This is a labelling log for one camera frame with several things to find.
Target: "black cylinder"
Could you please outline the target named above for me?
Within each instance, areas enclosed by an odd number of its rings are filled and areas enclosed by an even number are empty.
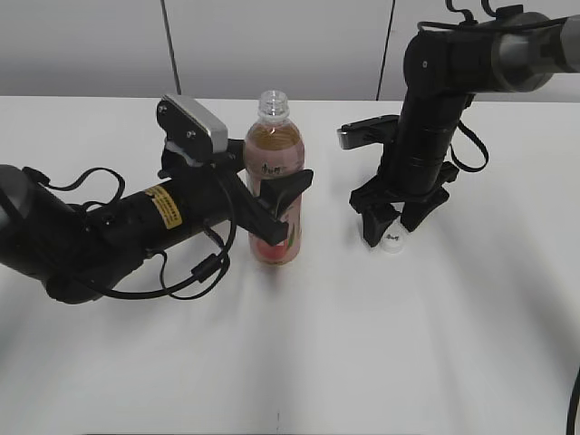
[[[397,140],[385,147],[379,177],[405,195],[431,191],[468,98],[420,98],[407,92]]]

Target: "bottle label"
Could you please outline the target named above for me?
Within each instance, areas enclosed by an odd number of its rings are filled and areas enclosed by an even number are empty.
[[[283,167],[271,166],[268,162],[264,162],[261,165],[261,168],[262,174],[265,175],[264,177],[248,175],[248,182],[254,196],[260,194],[260,182],[262,179],[272,178],[272,175],[279,177],[286,175],[283,171]],[[264,240],[250,234],[250,244],[253,246],[254,251],[258,253],[264,261],[273,264],[284,263],[287,257],[294,256],[295,251],[300,249],[300,237],[302,235],[302,229],[300,228],[301,205],[302,198],[298,197],[280,217],[282,222],[288,223],[288,237],[278,245],[269,246]]]

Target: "yellow warning label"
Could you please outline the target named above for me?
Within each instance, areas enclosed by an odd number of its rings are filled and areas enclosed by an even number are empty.
[[[183,223],[178,206],[166,189],[162,186],[153,186],[144,192],[151,197],[167,229],[178,227]]]

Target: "bottle neck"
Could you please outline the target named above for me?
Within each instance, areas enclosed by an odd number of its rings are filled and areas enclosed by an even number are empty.
[[[260,123],[264,124],[264,125],[269,125],[269,126],[280,126],[280,125],[286,125],[290,122],[290,119],[288,118],[288,115],[280,115],[280,116],[272,116],[272,115],[265,115],[264,113],[258,113],[259,117],[260,117]]]

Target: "black cable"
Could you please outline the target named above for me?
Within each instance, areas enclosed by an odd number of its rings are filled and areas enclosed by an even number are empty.
[[[236,224],[237,224],[236,223],[236,211],[234,209],[232,199],[229,196],[229,192],[227,192],[226,187],[224,186],[224,184],[221,182],[221,180],[218,178],[218,176],[216,174],[214,174],[214,176],[216,177],[216,180],[218,181],[219,186],[223,189],[224,194],[226,195],[226,199],[227,199],[227,203],[228,203],[228,207],[229,207],[228,213],[230,215],[229,237],[228,237],[227,242],[224,245],[224,248],[222,249],[222,251],[219,253],[218,256],[215,257],[215,259],[222,260],[223,258],[225,258],[227,256],[227,252],[232,247],[233,241],[236,238]],[[14,222],[16,222],[20,225],[26,226],[26,222],[25,222],[24,218],[18,212],[18,210],[16,209],[16,207],[14,206],[12,201],[8,198],[8,196],[6,195],[4,190],[1,188],[0,188],[0,207],[2,207],[5,210],[6,215],[8,215],[8,217],[10,219],[12,219]],[[62,274],[65,277],[71,279],[75,283],[80,284],[80,285],[84,285],[85,287],[90,288],[93,292],[98,293],[99,295],[111,297],[113,299],[123,299],[123,300],[155,299],[158,297],[166,296],[168,294],[176,293],[179,290],[182,290],[182,289],[186,288],[187,286],[192,285],[193,283],[198,281],[198,277],[195,275],[192,275],[189,278],[186,278],[183,281],[181,281],[175,285],[172,285],[172,286],[167,287],[167,288],[162,288],[160,290],[154,290],[154,291],[150,291],[150,292],[135,292],[135,293],[120,292],[117,290],[107,288],[103,285],[98,285],[97,283],[94,282],[94,280],[85,280],[85,279],[77,276],[76,272],[74,272],[70,267],[68,267],[67,265],[61,264],[58,261],[55,261],[51,255],[46,254],[46,252],[48,252],[49,249],[47,249],[46,246],[44,246],[43,243],[33,235],[33,230],[31,228],[29,228],[29,227],[26,228],[25,234],[27,235],[28,241],[30,242],[30,244],[32,245],[34,250],[36,251],[36,254],[47,265],[54,268],[57,272],[59,272],[60,274]]]
[[[70,192],[72,190],[79,188],[81,186],[81,184],[84,183],[84,181],[87,178],[89,178],[89,176],[92,173],[97,172],[99,170],[110,173],[114,178],[117,179],[117,181],[119,182],[119,186],[117,187],[117,191],[115,192],[115,195],[107,203],[103,203],[103,202],[99,202],[99,201],[87,201],[84,204],[82,204],[81,208],[84,211],[86,211],[88,208],[90,208],[92,206],[108,206],[110,204],[114,204],[119,199],[121,199],[121,197],[123,196],[123,192],[125,191],[125,184],[126,184],[125,179],[121,176],[121,174],[119,174],[118,172],[115,172],[114,170],[109,169],[109,168],[91,168],[91,169],[85,170],[81,174],[81,176],[79,178],[77,178],[73,183],[69,184],[68,186],[60,187],[60,186],[51,185],[50,179],[48,177],[46,177],[38,169],[33,169],[33,168],[29,168],[26,166],[22,169],[22,172],[24,174],[26,174],[26,176],[28,176],[28,178],[30,178],[32,181],[40,184],[41,186],[45,186],[48,189],[57,190],[60,192]]]
[[[169,58],[171,59],[171,69],[173,70],[173,80],[178,95],[181,95],[181,84],[179,83],[178,65],[175,62],[175,52],[173,51],[173,41],[171,40],[171,30],[169,29],[169,19],[167,17],[167,8],[165,0],[161,1],[161,12],[163,13],[163,25],[165,26],[165,35],[167,36],[167,45],[169,47]]]
[[[509,25],[506,27],[479,27],[461,24],[437,23],[433,21],[419,21],[417,23],[417,27],[419,28],[420,32],[423,32],[425,27],[430,27],[433,29],[456,30],[458,32],[471,34],[516,34],[528,30],[545,29],[547,27],[554,27],[555,25],[565,24],[567,20],[567,17],[557,18],[556,20],[547,20],[542,23]]]
[[[392,20],[395,15],[396,0],[392,0],[391,13],[389,15],[389,27],[387,28],[387,36],[384,41],[384,52],[382,53],[381,76],[379,77],[379,86],[377,87],[377,95],[374,100],[377,102],[381,97],[382,77],[384,76],[384,65],[387,62],[387,50],[389,49],[389,41],[391,40]]]
[[[483,10],[486,12],[486,14],[488,14],[489,16],[495,18],[496,16],[498,16],[498,14],[496,14],[496,11],[494,11],[491,6],[489,5],[489,0],[481,0],[481,7],[483,7]]]
[[[481,154],[483,154],[483,158],[484,158],[485,162],[483,163],[483,165],[479,166],[478,168],[472,168],[471,166],[468,166],[465,163],[462,163],[455,155],[455,150],[453,149],[453,145],[450,144],[449,147],[451,148],[451,159],[453,160],[453,163],[455,163],[455,166],[457,166],[461,170],[465,170],[466,172],[480,172],[489,163],[488,149],[486,148],[486,145],[481,141],[481,139],[478,138],[478,135],[475,134],[475,132],[473,130],[470,130],[462,121],[459,121],[459,130],[463,134],[465,134],[468,138],[470,138],[473,143],[475,143],[476,147],[478,147],[478,150],[481,151]]]
[[[463,14],[465,17],[465,23],[475,24],[477,22],[473,13],[469,9],[457,9],[453,5],[453,0],[445,0],[445,6],[447,6],[450,12]]]
[[[568,406],[568,416],[565,423],[565,435],[575,435],[576,414],[578,413],[578,402],[580,402],[580,369],[576,375],[574,387],[570,394],[570,404]]]
[[[225,248],[225,245],[224,245],[224,241],[222,240],[221,236],[216,231],[214,231],[213,229],[208,227],[207,225],[204,225],[204,232],[223,251],[223,249]],[[161,283],[161,287],[166,288],[166,286],[165,286],[165,266],[167,265],[167,254],[163,251],[156,251],[155,254],[160,254],[161,256],[163,256],[163,264],[161,265],[161,269],[159,271],[159,282]],[[174,295],[172,293],[168,293],[168,296],[173,298],[173,299],[177,299],[179,301],[192,301],[194,299],[199,299],[200,297],[207,295],[209,292],[211,292],[214,289],[214,287],[216,285],[218,285],[219,281],[221,281],[221,278],[223,278],[226,275],[227,271],[229,270],[229,266],[230,266],[229,256],[225,256],[223,263],[222,263],[222,266],[219,268],[219,274],[217,274],[216,278],[214,279],[214,281],[211,283],[211,285],[208,288],[206,288],[205,290],[203,290],[199,293],[196,293],[196,294],[191,295],[191,296],[178,296],[178,295]]]

